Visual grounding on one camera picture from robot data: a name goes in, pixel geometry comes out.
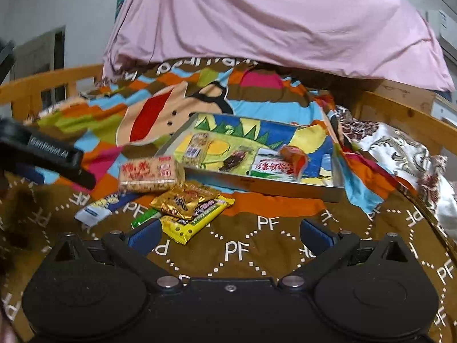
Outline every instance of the snack package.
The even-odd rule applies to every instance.
[[[169,215],[164,215],[161,217],[162,231],[178,244],[185,245],[198,231],[234,202],[233,198],[218,195],[216,199],[198,205],[192,220],[177,220]]]
[[[202,183],[197,181],[185,181],[184,189],[186,191],[195,192],[199,197],[199,202],[211,200],[222,193],[220,190],[204,186]]]
[[[252,152],[252,149],[245,146],[240,146],[236,151],[233,151],[224,161],[222,167],[219,169],[222,172],[229,172],[234,167],[238,166],[244,160],[246,154]]]
[[[293,165],[284,161],[279,152],[268,148],[259,148],[249,170],[249,175],[295,182]]]
[[[144,214],[141,214],[139,217],[136,217],[132,224],[132,229],[141,226],[141,224],[146,223],[148,220],[152,218],[160,218],[162,213],[157,211],[156,209],[149,209]]]
[[[184,186],[176,186],[152,200],[151,206],[164,214],[190,220],[198,204],[216,198],[221,192],[202,184],[190,181]]]
[[[205,160],[211,139],[208,133],[197,133],[192,135],[187,145],[186,152],[182,156],[182,165],[200,168]]]
[[[113,214],[117,209],[138,197],[141,197],[141,194],[134,192],[111,193],[78,211],[75,214],[75,219],[84,223],[86,226],[93,227],[108,215]]]
[[[303,170],[308,165],[308,155],[300,148],[289,145],[283,145],[279,149],[279,153],[285,161],[292,164],[293,175],[295,180],[299,182],[302,178]]]
[[[172,156],[133,159],[119,169],[119,189],[129,192],[163,192],[183,184],[184,168]]]
[[[177,186],[154,198],[150,205],[164,214],[191,219],[199,201],[198,194]]]

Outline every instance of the screw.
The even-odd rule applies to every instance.
[[[300,276],[285,276],[282,279],[282,283],[286,286],[289,286],[290,288],[298,288],[302,286],[305,283],[305,280],[301,278]]]
[[[231,292],[234,292],[236,290],[236,286],[235,285],[225,285],[225,290],[229,291],[230,293]]]
[[[179,279],[174,276],[162,276],[157,279],[157,285],[163,288],[175,288],[179,285]]]

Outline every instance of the cartoon character print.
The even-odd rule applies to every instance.
[[[188,83],[167,86],[152,97],[127,109],[116,132],[116,145],[145,145],[164,134],[177,131],[195,112],[229,113],[227,88],[212,82],[198,92],[186,95]]]

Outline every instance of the doorway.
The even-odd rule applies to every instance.
[[[14,48],[16,63],[10,81],[37,73],[63,68],[65,58],[65,27],[46,32]],[[41,92],[43,108],[65,99],[65,87]]]

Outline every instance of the gold snack wrapper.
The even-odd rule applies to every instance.
[[[199,182],[184,182],[184,187],[177,186],[162,193],[152,200],[151,206],[164,214],[184,220],[191,220],[197,205],[216,198],[221,192],[205,187]]]
[[[154,198],[150,205],[164,214],[191,220],[199,198],[195,192],[186,192],[182,187],[174,187]]]
[[[195,192],[199,196],[199,202],[211,200],[222,193],[220,190],[204,186],[202,183],[197,181],[185,181],[184,189],[186,191]]]
[[[204,228],[227,207],[233,205],[234,198],[218,195],[216,199],[198,205],[192,220],[182,220],[164,215],[161,217],[162,231],[178,244],[185,245],[198,231]]]

